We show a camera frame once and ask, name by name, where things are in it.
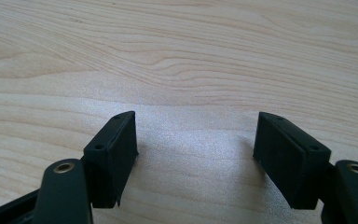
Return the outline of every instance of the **wood grain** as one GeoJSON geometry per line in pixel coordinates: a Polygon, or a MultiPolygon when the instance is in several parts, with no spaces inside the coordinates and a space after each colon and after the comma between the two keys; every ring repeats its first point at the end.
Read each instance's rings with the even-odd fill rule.
{"type": "Polygon", "coordinates": [[[358,161],[358,0],[0,1],[0,205],[135,110],[95,223],[320,223],[252,159],[258,111],[358,161]]]}

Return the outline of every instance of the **light wood surface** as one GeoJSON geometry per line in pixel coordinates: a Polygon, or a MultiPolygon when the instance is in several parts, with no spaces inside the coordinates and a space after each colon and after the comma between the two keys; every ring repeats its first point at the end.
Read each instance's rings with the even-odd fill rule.
{"type": "Polygon", "coordinates": [[[95,223],[320,223],[252,159],[258,111],[358,161],[358,0],[0,0],[0,205],[136,111],[95,223]]]}

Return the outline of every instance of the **wooden table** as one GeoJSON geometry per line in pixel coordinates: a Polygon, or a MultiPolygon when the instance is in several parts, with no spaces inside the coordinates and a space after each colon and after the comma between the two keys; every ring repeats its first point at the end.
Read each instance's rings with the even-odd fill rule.
{"type": "Polygon", "coordinates": [[[358,0],[0,0],[0,205],[128,110],[140,156],[95,223],[320,223],[253,160],[257,114],[358,161],[358,0]]]}

